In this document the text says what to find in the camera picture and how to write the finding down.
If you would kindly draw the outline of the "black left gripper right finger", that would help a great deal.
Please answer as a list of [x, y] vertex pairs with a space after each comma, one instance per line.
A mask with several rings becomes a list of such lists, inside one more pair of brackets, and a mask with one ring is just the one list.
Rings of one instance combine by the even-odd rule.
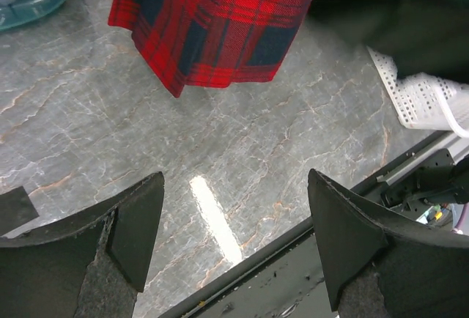
[[315, 169], [308, 194], [340, 317], [468, 316], [468, 237], [412, 221]]

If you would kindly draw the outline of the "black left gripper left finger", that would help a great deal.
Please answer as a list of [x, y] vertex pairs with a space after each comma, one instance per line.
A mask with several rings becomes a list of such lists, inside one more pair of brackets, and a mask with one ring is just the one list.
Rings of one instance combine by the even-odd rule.
[[133, 316], [163, 197], [163, 174], [152, 173], [80, 212], [3, 237], [1, 316]]

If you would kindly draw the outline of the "red navy plaid skirt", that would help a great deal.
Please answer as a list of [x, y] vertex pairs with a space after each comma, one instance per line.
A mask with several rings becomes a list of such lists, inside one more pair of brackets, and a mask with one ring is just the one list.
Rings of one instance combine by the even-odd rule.
[[110, 26], [128, 29], [165, 88], [223, 89], [272, 81], [312, 0], [113, 0]]

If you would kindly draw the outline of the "green plaid garment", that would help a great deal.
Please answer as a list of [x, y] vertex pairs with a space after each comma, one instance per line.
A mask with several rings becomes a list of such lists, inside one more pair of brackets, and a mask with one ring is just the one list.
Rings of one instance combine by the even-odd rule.
[[349, 46], [391, 57], [399, 80], [468, 82], [468, 0], [313, 0], [309, 14]]

